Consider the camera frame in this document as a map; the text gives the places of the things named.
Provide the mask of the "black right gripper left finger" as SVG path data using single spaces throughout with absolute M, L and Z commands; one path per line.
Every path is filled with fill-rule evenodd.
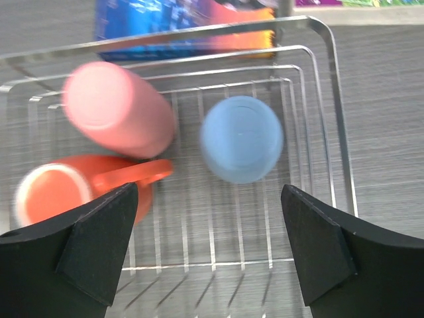
M 125 184 L 56 217 L 1 235 L 2 317 L 104 317 L 138 203 Z

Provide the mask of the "pink plastic cup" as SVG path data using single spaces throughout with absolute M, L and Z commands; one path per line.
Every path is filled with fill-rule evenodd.
M 79 66 L 65 80 L 63 110 L 71 124 L 104 148 L 153 158 L 174 139 L 170 104 L 145 79 L 109 62 Z

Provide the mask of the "blue plastic cup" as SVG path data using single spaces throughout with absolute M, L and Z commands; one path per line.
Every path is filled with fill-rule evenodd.
M 234 184 L 257 182 L 276 165 L 284 147 L 282 124 L 261 100 L 238 95 L 207 112 L 199 132 L 204 162 Z

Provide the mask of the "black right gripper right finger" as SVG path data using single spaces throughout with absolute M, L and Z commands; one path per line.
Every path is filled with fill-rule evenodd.
M 282 211 L 305 306 L 313 317 L 422 317 L 423 240 L 286 184 Z

